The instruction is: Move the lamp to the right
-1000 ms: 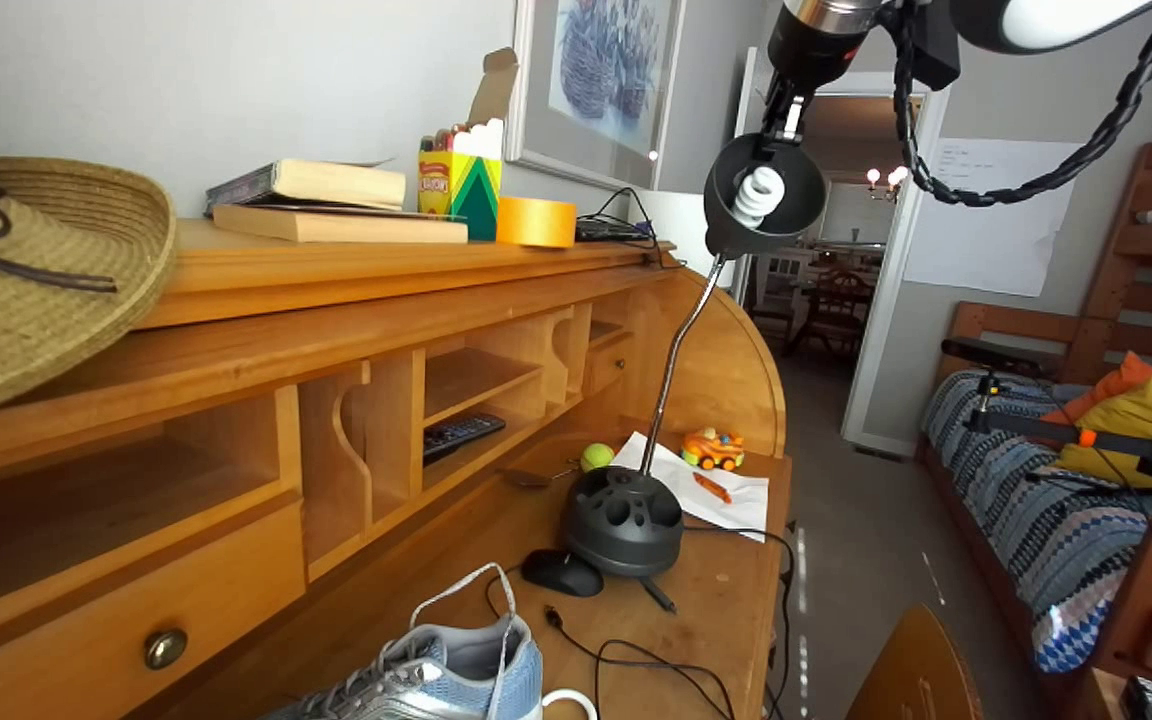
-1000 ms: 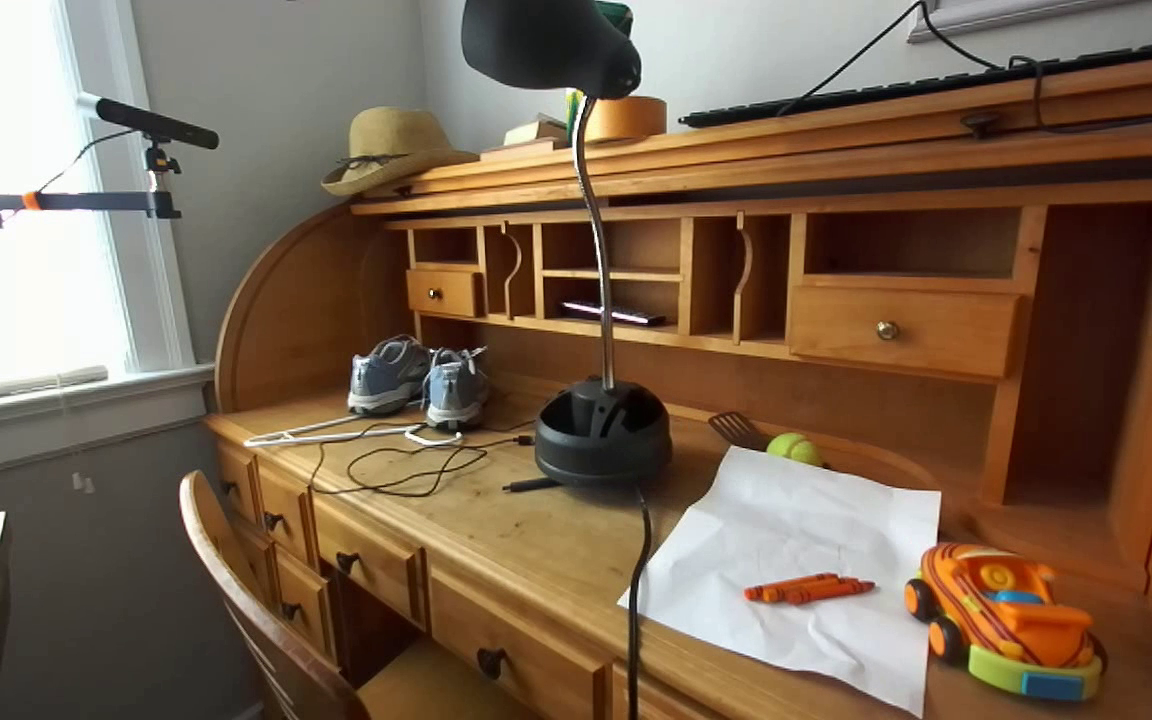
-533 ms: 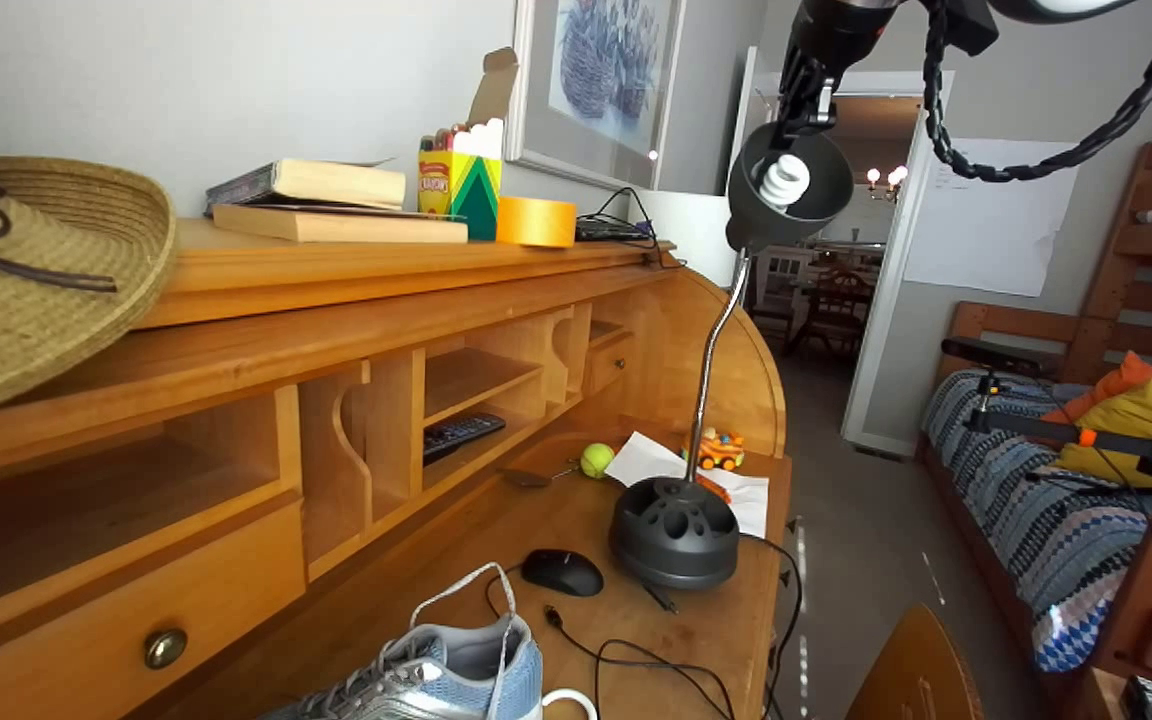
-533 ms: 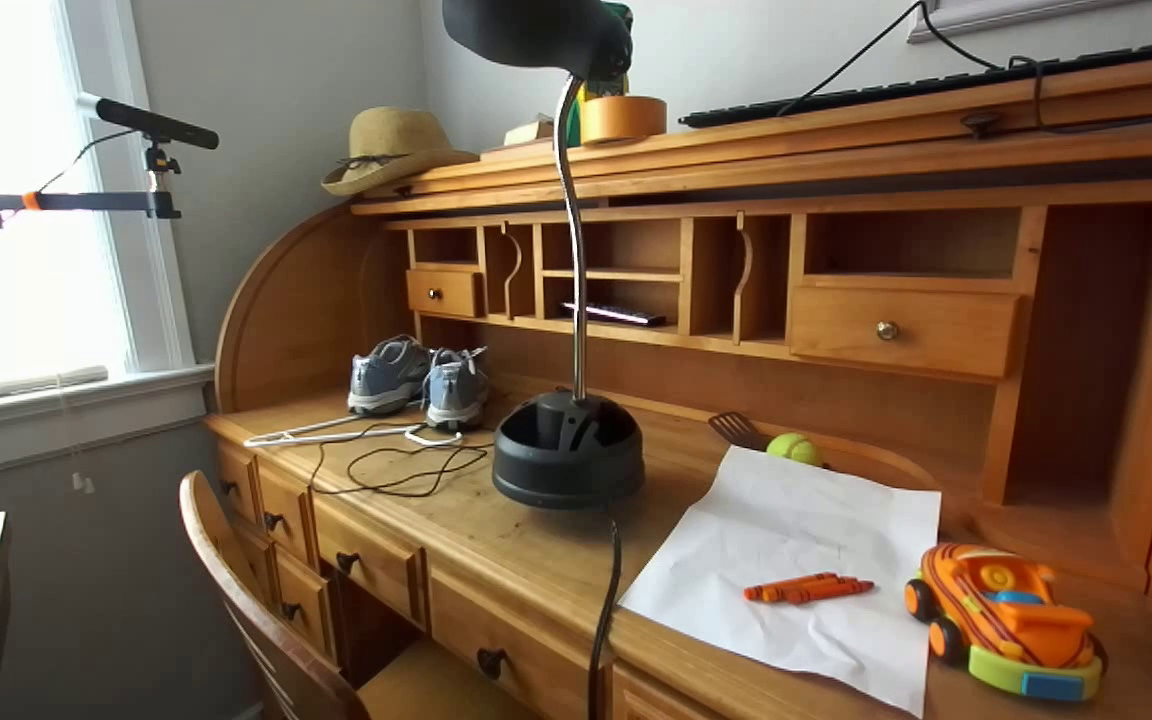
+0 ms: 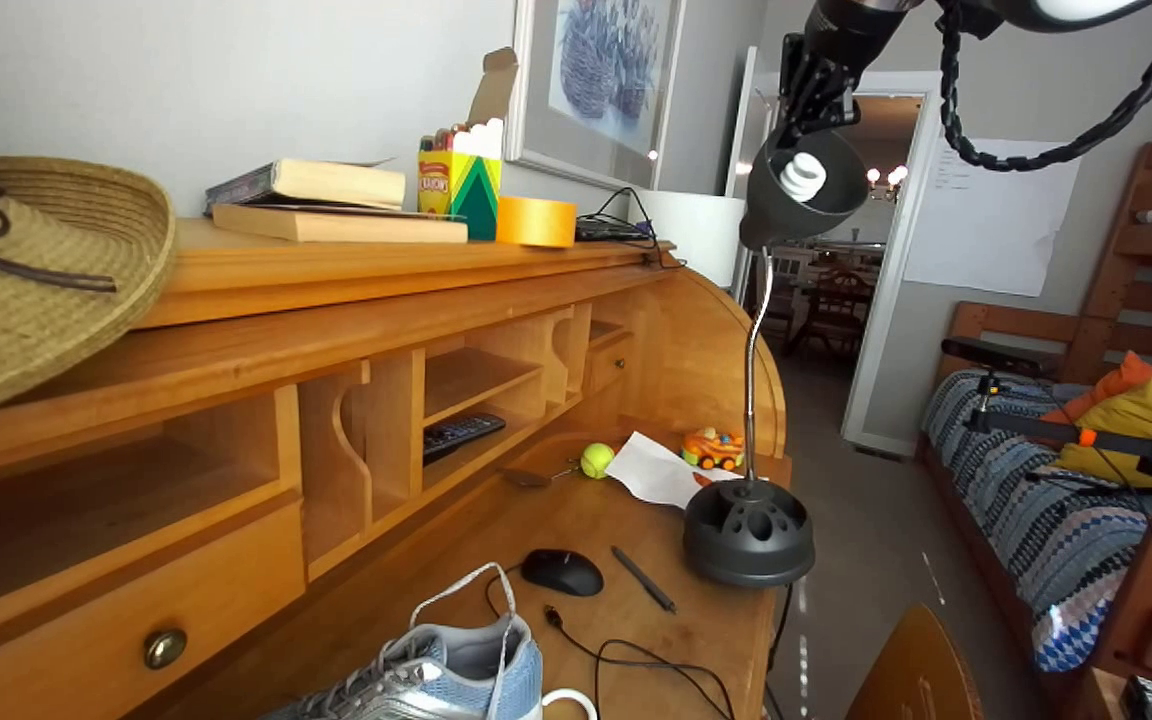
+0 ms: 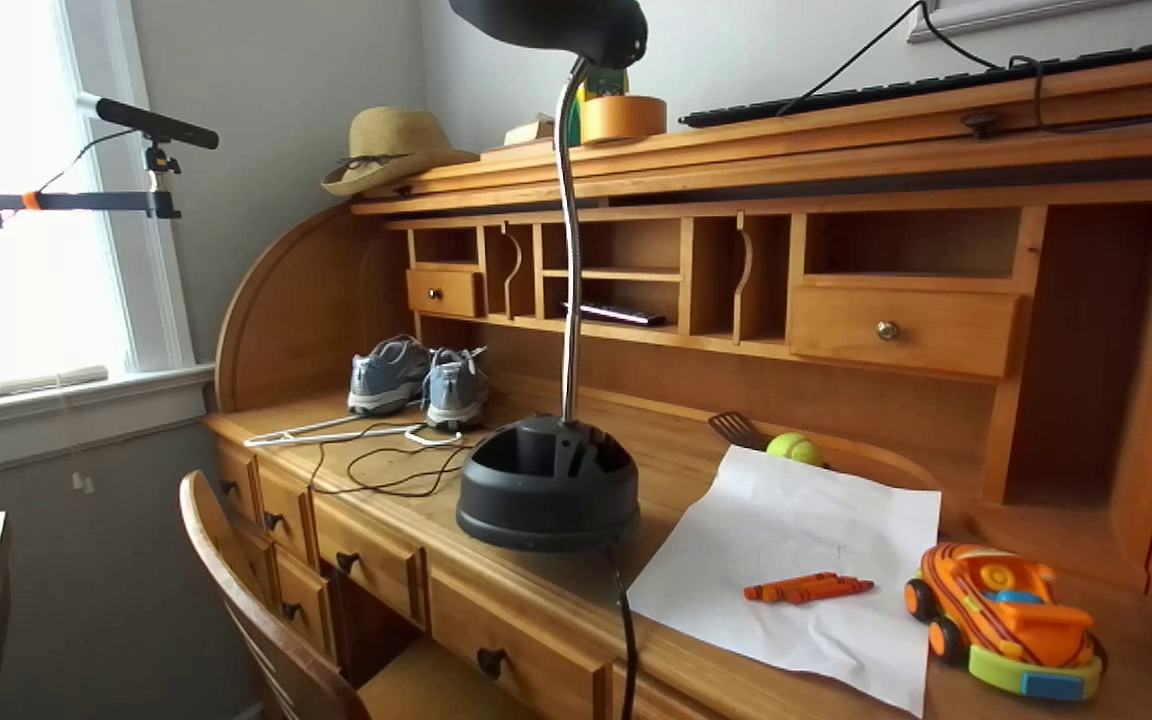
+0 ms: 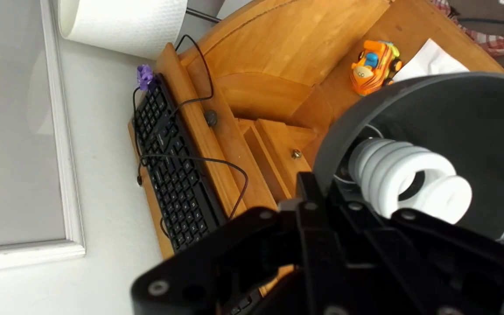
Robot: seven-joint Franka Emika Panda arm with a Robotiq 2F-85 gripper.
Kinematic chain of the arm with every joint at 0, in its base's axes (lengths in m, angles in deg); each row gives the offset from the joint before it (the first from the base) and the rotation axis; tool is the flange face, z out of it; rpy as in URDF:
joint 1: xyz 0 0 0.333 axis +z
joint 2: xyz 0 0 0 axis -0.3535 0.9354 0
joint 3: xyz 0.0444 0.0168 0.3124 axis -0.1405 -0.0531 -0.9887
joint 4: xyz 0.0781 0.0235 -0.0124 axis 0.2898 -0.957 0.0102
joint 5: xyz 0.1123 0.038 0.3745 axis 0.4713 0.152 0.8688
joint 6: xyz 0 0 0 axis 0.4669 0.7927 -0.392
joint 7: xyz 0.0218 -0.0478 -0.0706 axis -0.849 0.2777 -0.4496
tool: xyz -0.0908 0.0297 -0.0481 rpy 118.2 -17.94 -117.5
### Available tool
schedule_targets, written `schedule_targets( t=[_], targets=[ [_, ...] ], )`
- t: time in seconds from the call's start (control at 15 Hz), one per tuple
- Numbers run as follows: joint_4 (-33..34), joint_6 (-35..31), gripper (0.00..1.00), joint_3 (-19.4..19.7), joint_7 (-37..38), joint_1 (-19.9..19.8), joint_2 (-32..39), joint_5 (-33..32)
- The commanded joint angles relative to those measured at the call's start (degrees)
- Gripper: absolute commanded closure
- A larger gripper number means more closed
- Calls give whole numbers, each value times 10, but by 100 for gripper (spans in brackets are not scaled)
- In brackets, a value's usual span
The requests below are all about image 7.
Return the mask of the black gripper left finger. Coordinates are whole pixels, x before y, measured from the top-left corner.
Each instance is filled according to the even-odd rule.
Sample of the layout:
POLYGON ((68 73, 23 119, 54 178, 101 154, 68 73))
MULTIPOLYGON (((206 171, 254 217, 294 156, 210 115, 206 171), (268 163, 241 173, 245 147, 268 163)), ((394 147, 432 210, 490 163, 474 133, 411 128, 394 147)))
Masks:
POLYGON ((310 315, 299 215, 324 205, 313 173, 297 175, 290 210, 248 208, 131 285, 135 315, 310 315))

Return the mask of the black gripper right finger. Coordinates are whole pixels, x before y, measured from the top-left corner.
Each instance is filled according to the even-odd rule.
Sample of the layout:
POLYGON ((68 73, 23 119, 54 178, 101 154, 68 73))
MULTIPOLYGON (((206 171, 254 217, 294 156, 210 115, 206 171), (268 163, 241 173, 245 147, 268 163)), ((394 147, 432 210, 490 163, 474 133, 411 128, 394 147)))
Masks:
POLYGON ((334 182, 331 224, 350 266, 374 271, 385 315, 504 315, 504 245, 418 210, 381 219, 360 189, 334 182))

